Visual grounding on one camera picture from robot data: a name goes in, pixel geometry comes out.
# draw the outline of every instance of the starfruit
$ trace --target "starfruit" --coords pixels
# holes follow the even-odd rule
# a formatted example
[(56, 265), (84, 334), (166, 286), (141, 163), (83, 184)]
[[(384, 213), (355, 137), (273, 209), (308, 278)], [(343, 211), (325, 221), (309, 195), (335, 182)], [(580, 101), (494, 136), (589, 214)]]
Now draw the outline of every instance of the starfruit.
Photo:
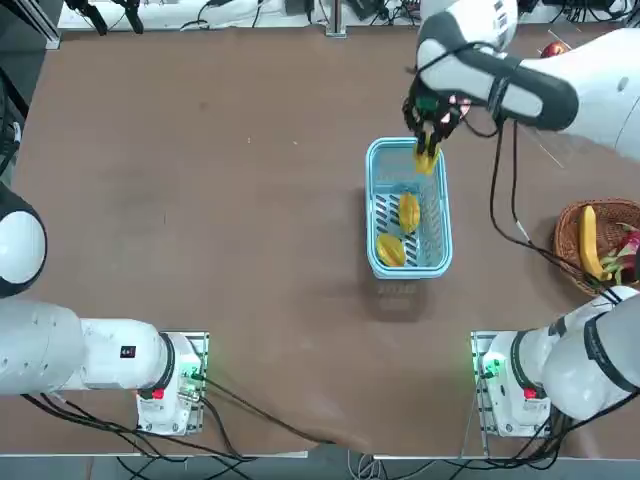
[(413, 233), (420, 223), (420, 205), (415, 195), (405, 193), (398, 202), (398, 220), (404, 233)]
[(387, 267), (402, 267), (407, 257), (400, 239), (390, 233), (381, 233), (376, 239), (378, 258)]

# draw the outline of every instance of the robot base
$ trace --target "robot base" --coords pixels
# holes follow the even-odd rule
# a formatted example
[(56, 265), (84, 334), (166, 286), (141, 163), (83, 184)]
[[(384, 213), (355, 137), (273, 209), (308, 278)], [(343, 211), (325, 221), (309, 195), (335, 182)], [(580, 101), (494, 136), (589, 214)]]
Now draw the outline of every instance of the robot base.
[[(510, 352), (516, 333), (473, 332), (471, 335), (478, 410), (483, 432), (532, 437), (548, 420), (551, 402), (548, 398), (527, 398), (530, 392), (525, 392), (514, 378)], [(547, 433), (548, 428), (538, 436), (543, 438)]]
[(138, 392), (138, 428), (158, 435), (191, 435), (202, 431), (204, 382), (191, 378), (206, 375), (209, 334), (165, 332), (175, 350), (171, 380), (162, 391)]

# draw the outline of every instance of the blue plastic basket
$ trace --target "blue plastic basket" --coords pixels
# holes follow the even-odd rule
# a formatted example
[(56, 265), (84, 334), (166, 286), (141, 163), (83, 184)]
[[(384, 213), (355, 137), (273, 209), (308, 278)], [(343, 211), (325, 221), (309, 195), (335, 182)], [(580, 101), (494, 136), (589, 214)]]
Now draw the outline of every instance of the blue plastic basket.
[[(441, 276), (453, 257), (447, 172), (440, 153), (432, 175), (416, 173), (415, 138), (380, 138), (367, 152), (367, 257), (378, 278), (420, 279)], [(420, 224), (405, 235), (398, 222), (398, 200), (412, 193), (420, 204)], [(387, 267), (376, 253), (376, 238), (388, 232), (402, 240), (404, 267)]]

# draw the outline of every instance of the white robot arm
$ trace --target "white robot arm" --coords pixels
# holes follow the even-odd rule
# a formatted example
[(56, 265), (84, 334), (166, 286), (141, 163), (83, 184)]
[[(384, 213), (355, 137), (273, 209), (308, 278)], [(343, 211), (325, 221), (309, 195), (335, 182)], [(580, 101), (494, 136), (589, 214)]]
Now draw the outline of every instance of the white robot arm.
[[(521, 60), (500, 53), (515, 32), (515, 0), (422, 5), (419, 81), (410, 98), (420, 89), (447, 104), (452, 95), (468, 98), (494, 118), (581, 136), (640, 160), (640, 62), (634, 60), (639, 30), (616, 30), (560, 56)], [(420, 145), (421, 132), (410, 123)], [(434, 137), (437, 143), (451, 133), (439, 133), (437, 123), (429, 155)], [(598, 297), (550, 326), (501, 332), (492, 341), (478, 370), (499, 435), (534, 435), (551, 404), (586, 420), (638, 391), (640, 295), (628, 287), (614, 291), (623, 300), (615, 307)]]
[[(616, 30), (557, 57), (522, 60), (500, 53), (515, 33), (515, 0), (459, 0), (433, 15), (433, 6), (423, 5), (416, 67), (428, 91), (640, 160), (640, 62), (632, 61), (638, 29)], [(464, 48), (474, 42), (494, 48)], [(456, 53), (432, 64), (446, 52)]]
[(80, 319), (67, 308), (0, 300), (0, 395), (61, 390), (137, 392), (138, 425), (196, 433), (203, 359), (186, 335), (130, 319)]

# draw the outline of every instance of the white robot head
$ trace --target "white robot head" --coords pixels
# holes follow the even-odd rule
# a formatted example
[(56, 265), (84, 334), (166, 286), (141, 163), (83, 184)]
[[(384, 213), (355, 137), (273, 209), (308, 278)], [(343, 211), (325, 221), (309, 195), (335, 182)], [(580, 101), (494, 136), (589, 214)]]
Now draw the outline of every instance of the white robot head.
[(46, 256), (47, 234), (38, 213), (0, 183), (0, 298), (29, 288)]

